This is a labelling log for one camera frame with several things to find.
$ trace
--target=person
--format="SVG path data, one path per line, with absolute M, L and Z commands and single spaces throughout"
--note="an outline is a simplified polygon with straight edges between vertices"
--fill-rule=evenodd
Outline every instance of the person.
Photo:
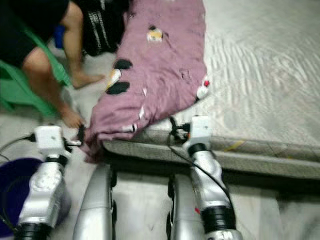
M 22 32 L 17 18 L 45 41 L 50 39 L 58 24 L 65 27 L 63 48 L 72 85 L 79 89 L 104 78 L 103 75 L 87 75 L 83 70 L 81 9 L 69 0 L 0 0 L 0 60 L 21 68 L 31 90 L 51 103 L 68 127 L 79 127 L 83 119 L 61 99 L 61 87 L 48 57 Z

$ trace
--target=black shorts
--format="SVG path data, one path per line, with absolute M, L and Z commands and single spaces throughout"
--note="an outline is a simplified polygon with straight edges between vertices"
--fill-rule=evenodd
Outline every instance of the black shorts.
M 0 60 L 20 68 L 37 46 L 17 19 L 47 41 L 66 14 L 68 4 L 69 0 L 0 0 Z

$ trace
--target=bare foot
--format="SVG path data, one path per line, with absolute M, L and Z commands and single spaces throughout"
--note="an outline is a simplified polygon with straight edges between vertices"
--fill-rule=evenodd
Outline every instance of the bare foot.
M 68 105 L 63 106 L 59 113 L 65 125 L 69 128 L 79 128 L 80 125 L 84 122 L 84 120 L 74 112 Z
M 72 85 L 75 89 L 80 89 L 88 84 L 93 84 L 105 78 L 105 75 L 87 75 L 79 72 L 72 76 Z

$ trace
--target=purple bucket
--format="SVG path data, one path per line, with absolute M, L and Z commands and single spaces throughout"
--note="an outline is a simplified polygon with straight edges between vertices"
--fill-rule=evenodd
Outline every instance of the purple bucket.
M 57 49 L 64 48 L 64 34 L 65 34 L 65 27 L 62 25 L 58 25 L 53 33 L 55 47 Z
M 29 180 L 41 163 L 42 161 L 36 158 L 19 158 L 0 167 L 0 215 L 8 218 L 14 226 L 18 223 L 23 204 L 29 194 Z M 58 224 L 71 208 L 71 198 L 67 190 L 61 201 Z M 0 238 L 12 235 L 11 229 L 0 221 Z

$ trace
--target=mattress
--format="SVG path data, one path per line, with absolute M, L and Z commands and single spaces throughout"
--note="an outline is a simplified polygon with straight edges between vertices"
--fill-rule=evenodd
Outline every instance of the mattress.
M 212 119 L 212 149 L 227 169 L 320 179 L 320 1 L 203 0 L 210 95 L 175 115 Z M 114 153 L 181 161 L 166 119 Z

